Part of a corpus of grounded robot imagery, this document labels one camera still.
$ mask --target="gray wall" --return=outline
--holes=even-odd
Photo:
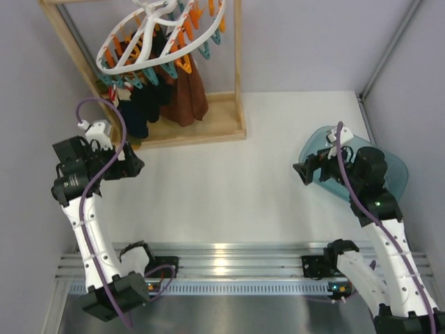
[[[234,88],[232,2],[221,46],[210,43],[210,61],[195,57],[209,92]],[[362,91],[409,4],[243,0],[243,91]],[[137,7],[110,0],[67,8],[96,58],[111,29]]]
[[[0,22],[0,324],[36,334],[60,254],[74,245],[50,193],[51,145],[78,133],[74,107],[90,93],[37,1],[0,1]]]
[[[367,99],[376,140],[408,166],[409,240],[445,283],[445,1],[428,0]]]

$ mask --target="wooden frame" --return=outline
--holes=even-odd
[[[73,59],[88,87],[95,97],[105,97],[96,86],[97,77],[87,62],[80,46],[72,35],[57,5],[67,3],[108,1],[108,0],[38,0],[48,20],[56,30],[68,54]],[[150,136],[141,141],[142,148],[190,145],[235,141],[246,138],[245,119],[241,104],[241,0],[234,2],[234,39],[235,39],[235,89],[232,92],[207,94],[209,111],[202,122],[194,122],[188,127],[161,119],[149,126]],[[113,131],[111,139],[120,141],[120,124],[114,112],[101,104]]]

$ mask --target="white table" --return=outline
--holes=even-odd
[[[102,182],[114,242],[366,240],[348,203],[291,169],[319,127],[368,138],[354,92],[246,93],[243,106],[246,141],[140,150],[138,177]]]

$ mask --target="wooden base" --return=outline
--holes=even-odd
[[[207,94],[209,111],[202,121],[181,127],[177,123],[161,118],[149,123],[149,137],[142,140],[140,148],[217,143],[246,138],[244,112],[240,105],[236,110],[235,93]],[[119,143],[120,133],[113,128],[111,138]]]

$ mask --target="brown cloth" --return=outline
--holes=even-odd
[[[160,67],[157,71],[168,84],[174,86],[172,100],[169,105],[161,107],[161,116],[178,123],[182,127],[193,124],[195,120],[202,120],[209,110],[200,73],[197,71],[191,54],[188,54],[188,56],[192,67],[190,74],[176,65],[177,79],[173,79]]]

